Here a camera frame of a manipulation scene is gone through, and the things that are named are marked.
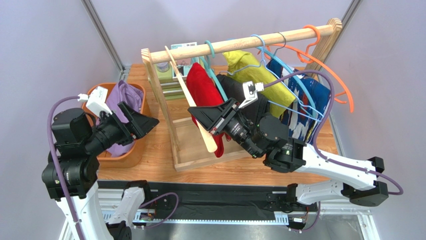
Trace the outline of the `beige wooden hanger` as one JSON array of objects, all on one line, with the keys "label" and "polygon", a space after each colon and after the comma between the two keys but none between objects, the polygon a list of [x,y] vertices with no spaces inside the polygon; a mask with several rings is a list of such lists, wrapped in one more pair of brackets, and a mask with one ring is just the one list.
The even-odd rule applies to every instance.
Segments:
[{"label": "beige wooden hanger", "polygon": [[[183,90],[183,93],[185,95],[185,98],[186,98],[189,106],[190,107],[196,107],[197,105],[196,105],[192,95],[190,94],[182,75],[180,74],[180,72],[178,70],[178,67],[177,67],[177,64],[176,64],[176,61],[175,61],[173,55],[171,54],[171,52],[170,52],[170,50],[167,46],[165,46],[165,50],[166,50],[168,56],[170,57],[170,64],[171,64],[171,66],[172,66],[172,68],[173,68],[173,70],[176,74],[177,80],[178,80],[178,82],[179,82],[179,84],[180,84],[180,86]],[[204,144],[206,146],[207,151],[209,153],[214,153],[218,149],[218,147],[216,145],[216,142],[215,142],[213,136],[206,129],[204,129],[204,127],[198,122],[198,120],[195,120],[195,122],[197,124],[197,127],[198,127],[200,133],[201,133],[201,136],[202,136],[202,139],[204,141]]]}]

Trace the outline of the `purple trousers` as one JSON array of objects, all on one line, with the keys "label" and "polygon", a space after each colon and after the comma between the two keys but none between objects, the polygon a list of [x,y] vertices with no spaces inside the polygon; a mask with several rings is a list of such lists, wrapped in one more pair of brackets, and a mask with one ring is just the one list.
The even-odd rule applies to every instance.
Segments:
[{"label": "purple trousers", "polygon": [[[125,102],[134,111],[140,113],[144,97],[144,92],[142,90],[126,83],[123,80],[120,80],[117,84],[113,84],[112,90],[108,90],[102,86],[98,86],[95,89],[100,89],[100,96],[109,93],[109,96],[106,97],[105,103],[109,109],[116,114],[122,123],[126,124],[129,121],[123,111],[119,108],[119,103]],[[134,144],[134,142],[125,146],[114,144],[106,151],[111,154],[111,157],[120,157],[128,153]]]}]

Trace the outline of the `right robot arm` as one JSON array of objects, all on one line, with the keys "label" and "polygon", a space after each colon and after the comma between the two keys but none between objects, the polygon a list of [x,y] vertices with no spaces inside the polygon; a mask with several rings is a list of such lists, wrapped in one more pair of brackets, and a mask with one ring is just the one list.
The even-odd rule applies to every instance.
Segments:
[{"label": "right robot arm", "polygon": [[312,205],[347,199],[352,204],[377,207],[389,197],[388,186],[378,180],[384,171],[379,157],[356,160],[316,149],[288,135],[288,127],[271,114],[258,123],[248,120],[231,98],[216,106],[191,106],[188,111],[212,135],[226,134],[251,157],[279,173],[305,172],[326,177],[313,184],[287,186],[285,201]]}]

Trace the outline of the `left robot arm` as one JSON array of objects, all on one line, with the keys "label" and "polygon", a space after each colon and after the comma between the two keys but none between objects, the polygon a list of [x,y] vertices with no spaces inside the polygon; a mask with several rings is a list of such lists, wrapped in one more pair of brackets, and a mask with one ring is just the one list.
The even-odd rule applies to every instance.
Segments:
[{"label": "left robot arm", "polygon": [[125,146],[142,139],[159,124],[158,119],[136,112],[125,102],[118,107],[127,122],[106,111],[96,120],[82,108],[59,113],[52,108],[48,114],[50,152],[41,179],[77,240],[131,239],[136,212],[152,197],[147,181],[130,181],[114,214],[104,220],[98,194],[98,156],[115,144]]}]

